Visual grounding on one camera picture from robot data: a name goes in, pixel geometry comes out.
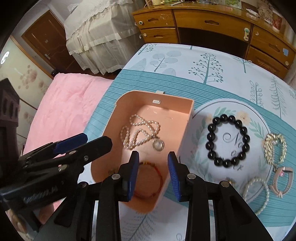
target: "pink blanket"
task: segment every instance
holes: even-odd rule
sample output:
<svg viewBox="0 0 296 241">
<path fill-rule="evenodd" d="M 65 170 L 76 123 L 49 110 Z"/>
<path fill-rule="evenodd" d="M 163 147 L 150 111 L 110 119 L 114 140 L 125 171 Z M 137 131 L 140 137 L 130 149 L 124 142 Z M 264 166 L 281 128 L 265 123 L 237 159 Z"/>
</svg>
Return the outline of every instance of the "pink blanket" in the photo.
<svg viewBox="0 0 296 241">
<path fill-rule="evenodd" d="M 24 154 L 82 133 L 112 81 L 87 74 L 56 75 L 36 112 Z"/>
</svg>

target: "wooden drawer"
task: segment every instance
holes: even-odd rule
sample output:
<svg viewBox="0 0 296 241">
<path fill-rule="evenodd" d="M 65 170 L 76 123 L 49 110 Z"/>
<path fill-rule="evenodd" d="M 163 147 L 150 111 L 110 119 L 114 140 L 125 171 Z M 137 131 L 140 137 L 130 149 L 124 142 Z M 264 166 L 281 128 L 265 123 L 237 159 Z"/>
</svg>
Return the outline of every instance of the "wooden drawer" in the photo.
<svg viewBox="0 0 296 241">
<path fill-rule="evenodd" d="M 251 45 L 274 57 L 289 69 L 295 52 L 266 30 L 254 25 L 251 37 Z"/>
<path fill-rule="evenodd" d="M 175 26 L 171 10 L 145 12 L 133 17 L 139 29 Z"/>
<path fill-rule="evenodd" d="M 145 43 L 178 43 L 176 28 L 141 29 L 141 33 Z"/>
<path fill-rule="evenodd" d="M 251 46 L 249 48 L 246 59 L 266 69 L 267 71 L 273 73 L 281 79 L 283 79 L 288 72 L 288 69 L 285 66 L 283 66 L 280 62 Z"/>
<path fill-rule="evenodd" d="M 216 12 L 190 9 L 176 9 L 174 16 L 177 27 L 202 29 L 248 41 L 244 40 L 244 29 L 247 28 L 250 31 L 251 24 L 239 18 Z"/>
</svg>

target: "black bead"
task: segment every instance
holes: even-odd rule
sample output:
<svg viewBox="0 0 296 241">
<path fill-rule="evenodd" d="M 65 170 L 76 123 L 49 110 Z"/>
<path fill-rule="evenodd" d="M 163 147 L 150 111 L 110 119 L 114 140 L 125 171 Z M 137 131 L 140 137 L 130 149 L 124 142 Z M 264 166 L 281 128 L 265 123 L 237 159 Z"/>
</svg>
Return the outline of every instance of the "black bead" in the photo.
<svg viewBox="0 0 296 241">
<path fill-rule="evenodd" d="M 234 158 L 231 159 L 231 164 L 232 165 L 236 166 L 236 165 L 238 165 L 238 163 L 239 163 L 239 158 L 238 157 L 234 157 Z"/>
<path fill-rule="evenodd" d="M 209 141 L 213 141 L 213 140 L 215 140 L 215 138 L 216 138 L 216 135 L 214 132 L 210 132 L 209 134 L 207 134 L 207 139 Z"/>
<path fill-rule="evenodd" d="M 226 122 L 228 120 L 228 116 L 226 114 L 223 114 L 220 116 L 221 122 Z"/>
<path fill-rule="evenodd" d="M 234 117 L 233 115 L 230 115 L 230 116 L 228 117 L 228 122 L 229 122 L 230 124 L 234 124 L 234 122 L 235 122 L 235 117 Z"/>
<path fill-rule="evenodd" d="M 222 158 L 220 158 L 220 157 L 216 157 L 215 159 L 214 159 L 214 164 L 215 164 L 215 166 L 222 166 L 222 162 L 223 162 L 223 160 L 222 160 Z"/>
<path fill-rule="evenodd" d="M 208 130 L 209 132 L 214 132 L 214 131 L 216 130 L 216 125 L 214 125 L 214 124 L 209 124 L 209 125 L 207 126 L 207 130 Z"/>
<path fill-rule="evenodd" d="M 222 162 L 222 165 L 223 165 L 223 167 L 226 167 L 226 168 L 228 168 L 228 167 L 231 167 L 231 161 L 230 160 L 223 160 L 223 162 Z"/>
<path fill-rule="evenodd" d="M 219 117 L 215 117 L 215 118 L 213 119 L 213 124 L 214 124 L 214 125 L 219 125 L 219 124 L 220 124 L 220 118 L 219 118 Z"/>
<path fill-rule="evenodd" d="M 240 129 L 242 127 L 242 121 L 241 120 L 236 120 L 234 122 L 234 125 L 236 128 Z"/>
<path fill-rule="evenodd" d="M 244 152 L 248 152 L 249 150 L 250 150 L 250 146 L 249 146 L 248 143 L 246 143 L 246 144 L 244 144 L 244 145 L 242 146 L 242 151 L 244 151 Z"/>
<path fill-rule="evenodd" d="M 242 127 L 239 129 L 239 132 L 240 132 L 241 135 L 245 135 L 245 134 L 247 134 L 248 129 L 247 129 L 245 126 L 242 126 Z"/>
<path fill-rule="evenodd" d="M 217 154 L 215 151 L 209 151 L 209 153 L 207 154 L 207 157 L 211 160 L 214 160 L 217 157 Z"/>
<path fill-rule="evenodd" d="M 240 152 L 237 157 L 240 159 L 240 160 L 243 160 L 246 158 L 246 153 L 244 151 Z"/>
<path fill-rule="evenodd" d="M 214 148 L 214 143 L 212 142 L 212 141 L 208 141 L 206 144 L 205 144 L 205 148 L 207 149 L 207 150 L 213 150 L 213 148 Z"/>
<path fill-rule="evenodd" d="M 248 135 L 244 135 L 244 136 L 242 137 L 242 142 L 243 142 L 243 143 L 249 143 L 249 142 L 250 142 L 250 137 L 249 137 Z"/>
</svg>

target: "wooden desk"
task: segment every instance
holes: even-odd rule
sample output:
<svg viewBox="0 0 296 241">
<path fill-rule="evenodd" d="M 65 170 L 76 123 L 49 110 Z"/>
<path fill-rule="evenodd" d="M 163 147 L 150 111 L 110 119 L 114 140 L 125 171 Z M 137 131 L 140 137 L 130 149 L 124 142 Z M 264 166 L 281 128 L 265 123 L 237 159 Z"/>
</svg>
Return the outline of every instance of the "wooden desk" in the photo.
<svg viewBox="0 0 296 241">
<path fill-rule="evenodd" d="M 146 43 L 180 43 L 220 50 L 250 60 L 281 79 L 295 57 L 295 48 L 283 34 L 237 8 L 165 4 L 147 6 L 133 16 Z"/>
</svg>

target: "metal bolt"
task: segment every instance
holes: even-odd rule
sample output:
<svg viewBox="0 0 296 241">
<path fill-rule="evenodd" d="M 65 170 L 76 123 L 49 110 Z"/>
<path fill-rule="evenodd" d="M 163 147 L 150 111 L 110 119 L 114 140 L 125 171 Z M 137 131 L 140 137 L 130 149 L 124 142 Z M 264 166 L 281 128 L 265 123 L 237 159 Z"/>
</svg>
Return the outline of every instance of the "metal bolt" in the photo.
<svg viewBox="0 0 296 241">
<path fill-rule="evenodd" d="M 221 182 L 221 185 L 222 185 L 222 187 L 227 188 L 227 187 L 229 187 L 229 182 L 223 181 L 223 182 Z"/>
<path fill-rule="evenodd" d="M 87 185 L 87 182 L 81 182 L 80 185 L 81 185 L 82 188 L 85 188 L 86 185 Z"/>
<path fill-rule="evenodd" d="M 189 174 L 187 174 L 187 177 L 188 177 L 189 179 L 195 179 L 195 178 L 196 178 L 196 175 L 193 174 L 193 173 L 189 173 Z"/>
<path fill-rule="evenodd" d="M 67 167 L 68 167 L 67 164 L 60 166 L 60 167 L 59 167 L 59 172 L 65 170 Z"/>
<path fill-rule="evenodd" d="M 117 180 L 119 178 L 120 178 L 120 175 L 118 173 L 115 173 L 115 174 L 112 175 L 113 180 Z"/>
</svg>

